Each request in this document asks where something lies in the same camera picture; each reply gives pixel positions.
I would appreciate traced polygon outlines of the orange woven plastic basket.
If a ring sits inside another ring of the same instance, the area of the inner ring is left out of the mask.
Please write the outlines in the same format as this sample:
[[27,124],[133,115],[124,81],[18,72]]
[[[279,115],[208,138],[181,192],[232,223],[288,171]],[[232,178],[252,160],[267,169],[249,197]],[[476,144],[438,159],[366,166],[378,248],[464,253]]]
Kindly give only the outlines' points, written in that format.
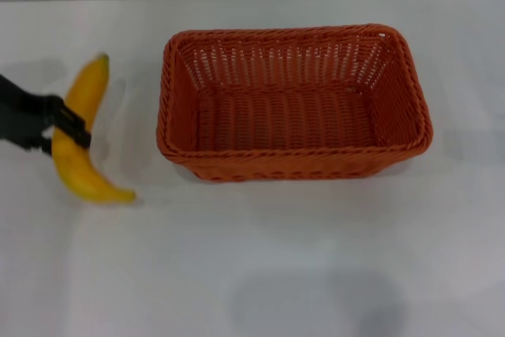
[[163,52],[157,145],[202,180],[364,178],[432,137],[386,25],[184,31]]

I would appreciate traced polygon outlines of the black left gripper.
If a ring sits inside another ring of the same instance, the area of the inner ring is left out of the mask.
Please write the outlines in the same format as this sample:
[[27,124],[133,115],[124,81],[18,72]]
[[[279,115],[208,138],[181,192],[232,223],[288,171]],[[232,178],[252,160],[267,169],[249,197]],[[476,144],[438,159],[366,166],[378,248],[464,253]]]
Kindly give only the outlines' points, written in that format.
[[52,140],[42,132],[52,126],[60,129],[82,148],[89,148],[91,134],[84,119],[56,95],[26,92],[0,74],[0,140],[7,140],[26,151],[52,153]]

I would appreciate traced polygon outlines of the yellow banana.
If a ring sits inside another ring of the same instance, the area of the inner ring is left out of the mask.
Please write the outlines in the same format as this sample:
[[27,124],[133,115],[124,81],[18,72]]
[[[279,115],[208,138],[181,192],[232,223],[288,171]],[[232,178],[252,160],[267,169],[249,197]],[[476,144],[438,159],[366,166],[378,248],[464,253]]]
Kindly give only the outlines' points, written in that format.
[[[65,97],[66,106],[84,120],[84,130],[89,133],[107,90],[109,74],[109,57],[101,54],[80,70]],[[136,199],[134,191],[117,187],[97,171],[89,150],[59,128],[52,137],[52,159],[62,183],[83,200],[105,204]]]

